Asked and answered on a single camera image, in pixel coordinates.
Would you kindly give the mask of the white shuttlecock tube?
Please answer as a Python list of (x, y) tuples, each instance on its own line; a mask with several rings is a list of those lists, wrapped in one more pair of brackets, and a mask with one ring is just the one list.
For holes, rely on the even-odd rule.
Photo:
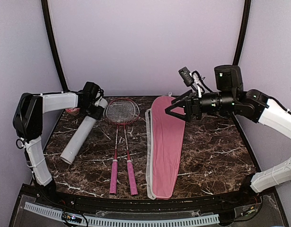
[(95, 116), (94, 118), (91, 116), (85, 116), (82, 123), (79, 125), (78, 129), (68, 142), (67, 146), (63, 150), (60, 155), (60, 158), (65, 163), (71, 165), (78, 154), (79, 150), (81, 149), (83, 143), (85, 142), (86, 138), (90, 134), (91, 130), (93, 129), (94, 125), (101, 120), (103, 112), (107, 107), (107, 101), (102, 98), (98, 102), (99, 108), (99, 116)]

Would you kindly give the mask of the pink racket bag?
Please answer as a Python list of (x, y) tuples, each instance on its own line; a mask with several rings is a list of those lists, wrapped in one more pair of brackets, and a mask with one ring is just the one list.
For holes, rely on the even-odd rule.
[(172, 197), (180, 167), (185, 121), (165, 113), (175, 98), (156, 98), (146, 110), (147, 131), (147, 196), (167, 200)]

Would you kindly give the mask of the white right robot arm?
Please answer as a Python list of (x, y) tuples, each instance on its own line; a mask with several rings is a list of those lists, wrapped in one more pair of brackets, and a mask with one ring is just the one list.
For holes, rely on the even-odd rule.
[[(188, 91), (173, 100), (166, 114), (189, 122), (203, 114), (234, 114), (265, 126), (291, 140), (291, 113), (275, 98), (259, 90), (247, 92), (212, 92), (198, 96)], [(291, 181), (291, 156), (267, 170), (249, 174), (235, 195), (239, 205), (246, 205), (254, 196), (266, 189)]]

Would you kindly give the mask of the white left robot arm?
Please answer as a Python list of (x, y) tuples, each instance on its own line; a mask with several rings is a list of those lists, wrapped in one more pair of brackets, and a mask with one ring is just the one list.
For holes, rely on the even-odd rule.
[(79, 150), (96, 121), (100, 120), (107, 101), (100, 95), (85, 92), (60, 92), (48, 94), (24, 93), (18, 103), (13, 126), (16, 130), (19, 149), (24, 149), (27, 166), (33, 179), (41, 186), (52, 183), (42, 147), (43, 114), (47, 112), (79, 108), (86, 117), (71, 139), (71, 145)]

